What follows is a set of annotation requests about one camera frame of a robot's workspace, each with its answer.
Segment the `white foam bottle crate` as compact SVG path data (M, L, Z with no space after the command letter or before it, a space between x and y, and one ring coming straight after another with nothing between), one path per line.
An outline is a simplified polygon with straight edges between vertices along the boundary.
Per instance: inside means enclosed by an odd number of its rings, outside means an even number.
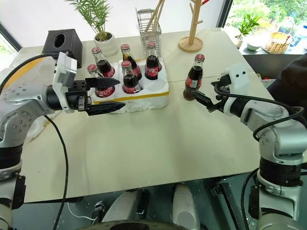
M91 89L89 95L92 98L92 103L100 104L102 102L115 101L125 104L124 107L112 112L112 114L142 112L166 107L168 104L169 83L164 60L162 58L159 59L162 69L158 72L158 79L156 80L149 80L145 77L144 71L146 60L137 60L142 74L140 80L142 89L140 92L134 94L128 94L123 91L122 62L122 60L119 60L111 64L111 66L115 68L115 79L120 81L120 84L115 86L115 92L109 97L101 98L96 95L94 89Z

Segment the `white rounded robot leg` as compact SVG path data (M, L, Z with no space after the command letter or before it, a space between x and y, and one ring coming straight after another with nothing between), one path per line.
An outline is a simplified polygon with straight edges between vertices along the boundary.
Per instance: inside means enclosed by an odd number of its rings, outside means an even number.
M176 184L175 186L172 222L188 230L201 230L194 198L186 184Z
M124 191L110 206L101 222L134 219L141 197L141 189Z

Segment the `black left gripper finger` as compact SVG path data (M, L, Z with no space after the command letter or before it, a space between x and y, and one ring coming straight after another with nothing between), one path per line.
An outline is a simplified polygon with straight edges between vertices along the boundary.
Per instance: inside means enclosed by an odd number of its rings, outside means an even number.
M118 84L120 84L120 81L114 78L108 78L108 77L85 78L85 85L88 91L91 88L98 88L104 90Z
M86 112L89 116L109 114L123 108L125 105L125 103L121 102L103 102L88 106Z

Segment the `black table frame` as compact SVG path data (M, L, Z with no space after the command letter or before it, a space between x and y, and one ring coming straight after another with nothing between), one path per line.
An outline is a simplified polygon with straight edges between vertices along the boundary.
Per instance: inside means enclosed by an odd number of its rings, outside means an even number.
M245 205L246 201L246 191L249 184L249 179L246 178L240 188L240 194L239 194L239 203L236 202L235 195L233 193L233 190L231 188L231 185L229 182L226 181L226 178L223 177L215 177L213 178L213 187L212 187L212 193L214 196L222 195L228 211L233 219L233 222L239 222L239 218L241 218L241 221L247 220L247 208Z

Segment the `wicker basket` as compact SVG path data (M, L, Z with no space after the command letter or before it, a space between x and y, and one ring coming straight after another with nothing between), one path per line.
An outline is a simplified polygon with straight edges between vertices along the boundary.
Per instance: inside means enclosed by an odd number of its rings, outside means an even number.
M290 43L291 36L289 34L273 32L265 40L261 48L269 54L279 55L288 49Z

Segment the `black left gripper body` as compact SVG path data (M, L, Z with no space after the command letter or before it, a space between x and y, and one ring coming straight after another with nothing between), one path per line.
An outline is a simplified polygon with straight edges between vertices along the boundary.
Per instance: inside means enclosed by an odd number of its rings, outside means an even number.
M92 99L89 94L91 89L89 80L75 80L65 93L68 105L71 109L79 112L90 112Z

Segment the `dark clothed person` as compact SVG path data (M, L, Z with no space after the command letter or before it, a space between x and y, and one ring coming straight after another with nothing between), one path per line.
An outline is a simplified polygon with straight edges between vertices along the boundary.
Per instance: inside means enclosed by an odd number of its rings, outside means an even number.
M268 91L276 101L307 110L307 53L284 68Z

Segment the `small green potted plant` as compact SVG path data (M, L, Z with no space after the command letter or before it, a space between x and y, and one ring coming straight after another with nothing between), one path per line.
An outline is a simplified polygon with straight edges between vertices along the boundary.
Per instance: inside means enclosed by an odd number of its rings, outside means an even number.
M259 26L260 16L251 16L250 14L246 14L243 17L243 21L241 25L238 27L239 34L235 36L235 46L239 49L243 43L244 37L249 35L254 29L255 26Z

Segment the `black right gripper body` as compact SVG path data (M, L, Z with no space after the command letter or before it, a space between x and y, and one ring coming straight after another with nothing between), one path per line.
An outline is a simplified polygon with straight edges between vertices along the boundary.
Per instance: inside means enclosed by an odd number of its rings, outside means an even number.
M213 86L214 91L217 93L216 100L219 101L218 103L214 104L214 111L219 110L220 112L230 112L232 105L232 100L229 99L229 85L231 83L230 76L229 74L226 74L217 81L224 81L224 86Z

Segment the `black tissue box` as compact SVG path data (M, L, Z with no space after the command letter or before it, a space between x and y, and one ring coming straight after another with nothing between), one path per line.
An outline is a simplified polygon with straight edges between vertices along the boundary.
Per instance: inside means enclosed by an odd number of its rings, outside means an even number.
M75 29L51 30L47 34L42 53L68 53L77 60L77 68L82 67L83 44Z

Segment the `green plant in white pot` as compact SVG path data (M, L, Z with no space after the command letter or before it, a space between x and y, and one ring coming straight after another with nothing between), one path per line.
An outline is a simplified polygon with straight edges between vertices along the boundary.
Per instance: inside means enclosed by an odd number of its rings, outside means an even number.
M106 22L111 6L107 0L65 0L83 17L94 31L94 43L105 56L118 52L115 37L106 31Z

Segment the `black window post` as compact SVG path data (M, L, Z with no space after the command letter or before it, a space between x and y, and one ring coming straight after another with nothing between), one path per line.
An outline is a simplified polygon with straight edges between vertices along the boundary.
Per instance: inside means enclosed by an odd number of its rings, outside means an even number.
M223 0L216 28L223 28L225 26L232 4L233 0Z

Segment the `clear plastic water bottle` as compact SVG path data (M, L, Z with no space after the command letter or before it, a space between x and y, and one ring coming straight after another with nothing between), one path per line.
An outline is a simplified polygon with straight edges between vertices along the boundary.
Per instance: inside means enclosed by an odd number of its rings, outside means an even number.
M288 16L279 23L277 31L280 33L290 35L293 30L294 24L295 24L294 18L292 16Z
M290 49L293 49L298 46L301 41L307 39L307 22L303 23L299 28L296 30L294 36L292 37L291 43L289 45Z

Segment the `wooden tree stand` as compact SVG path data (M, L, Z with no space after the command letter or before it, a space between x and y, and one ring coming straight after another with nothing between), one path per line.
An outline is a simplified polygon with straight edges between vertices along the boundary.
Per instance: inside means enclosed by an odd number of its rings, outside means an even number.
M202 5L202 0L190 0L189 6L192 12L192 20L189 36L183 37L178 43L179 48L184 52L195 53L203 47L203 41L196 37L197 26L203 23L203 20L199 20Z

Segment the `glass cola bottle red cap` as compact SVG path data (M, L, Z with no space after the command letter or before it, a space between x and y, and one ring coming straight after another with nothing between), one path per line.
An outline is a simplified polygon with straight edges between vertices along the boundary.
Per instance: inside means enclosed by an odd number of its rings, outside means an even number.
M122 52L123 61L129 61L131 63L132 70L134 71L135 76L138 80L140 80L142 78L142 73L130 51L130 46L128 44L122 44L120 46L120 49Z
M194 92L201 86L204 60L205 56L203 54L197 54L195 56L194 64L188 73L185 81L185 89L183 91L184 99L187 101L194 100Z
M112 78L115 74L115 69L106 60L99 47L92 48L92 54L95 58L96 65L103 77Z
M139 80L135 75L132 64L130 61L123 61L121 63L122 72L123 72L123 86L122 89L127 94L135 94L142 90Z
M159 65L160 63L156 52L156 44L155 42L149 42L147 44L147 59L145 66L145 76L147 79L158 79Z
M89 65L87 67L87 71L89 72L91 77L98 78L98 79L104 78L100 74L96 64ZM96 96L101 97L101 98L109 97L110 95L112 95L115 92L115 86L111 86L111 87L108 87L108 88L95 87L94 89L95 89Z

